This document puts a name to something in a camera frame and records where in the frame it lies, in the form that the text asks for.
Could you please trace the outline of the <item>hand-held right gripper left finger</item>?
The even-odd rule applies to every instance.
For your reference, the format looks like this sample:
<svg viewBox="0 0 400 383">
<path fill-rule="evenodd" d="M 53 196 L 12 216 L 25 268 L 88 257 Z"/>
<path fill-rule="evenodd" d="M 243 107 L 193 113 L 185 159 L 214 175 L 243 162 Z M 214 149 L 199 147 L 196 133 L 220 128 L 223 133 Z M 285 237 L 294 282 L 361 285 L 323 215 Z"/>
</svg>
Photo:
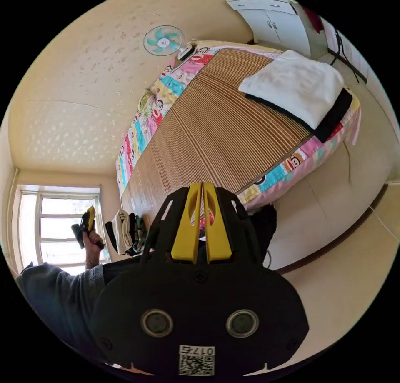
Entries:
<svg viewBox="0 0 400 383">
<path fill-rule="evenodd" d="M 197 262 L 201 200 L 202 183 L 191 184 L 171 250 L 171 257 L 174 261 Z"/>
</svg>

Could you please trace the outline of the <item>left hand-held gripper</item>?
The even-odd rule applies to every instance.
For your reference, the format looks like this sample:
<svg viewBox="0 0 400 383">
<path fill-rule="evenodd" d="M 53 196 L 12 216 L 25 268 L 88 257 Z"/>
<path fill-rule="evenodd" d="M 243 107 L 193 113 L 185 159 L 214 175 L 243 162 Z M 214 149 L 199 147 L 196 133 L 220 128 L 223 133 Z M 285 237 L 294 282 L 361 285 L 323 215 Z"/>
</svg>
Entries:
<svg viewBox="0 0 400 383">
<path fill-rule="evenodd" d="M 94 206 L 90 206 L 81 217 L 80 222 L 71 225 L 71 230 L 81 249 L 85 247 L 83 242 L 83 232 L 86 232 L 89 235 L 90 232 L 95 229 L 95 215 L 96 211 Z"/>
</svg>

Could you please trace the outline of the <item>person's left hand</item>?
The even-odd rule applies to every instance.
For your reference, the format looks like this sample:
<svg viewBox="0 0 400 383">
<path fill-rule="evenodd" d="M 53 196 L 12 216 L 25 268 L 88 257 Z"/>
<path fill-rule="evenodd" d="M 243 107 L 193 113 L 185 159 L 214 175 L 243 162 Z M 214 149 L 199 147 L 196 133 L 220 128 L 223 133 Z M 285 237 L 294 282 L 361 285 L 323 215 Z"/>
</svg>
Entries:
<svg viewBox="0 0 400 383">
<path fill-rule="evenodd" d="M 90 233 L 83 231 L 82 240 L 85 248 L 85 269 L 89 270 L 99 265 L 101 249 L 98 244 L 104 244 L 101 236 L 93 229 Z"/>
</svg>

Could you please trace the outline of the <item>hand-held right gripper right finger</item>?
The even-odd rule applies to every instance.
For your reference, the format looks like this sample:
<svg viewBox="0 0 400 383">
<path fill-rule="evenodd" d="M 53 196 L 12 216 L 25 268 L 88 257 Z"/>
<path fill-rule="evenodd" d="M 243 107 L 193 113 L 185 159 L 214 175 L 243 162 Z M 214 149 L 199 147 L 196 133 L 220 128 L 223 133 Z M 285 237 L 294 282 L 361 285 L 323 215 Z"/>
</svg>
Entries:
<svg viewBox="0 0 400 383">
<path fill-rule="evenodd" d="M 232 251 L 224 225 L 216 188 L 212 183 L 203 183 L 205 211 L 205 242 L 208 264 L 227 261 Z"/>
</svg>

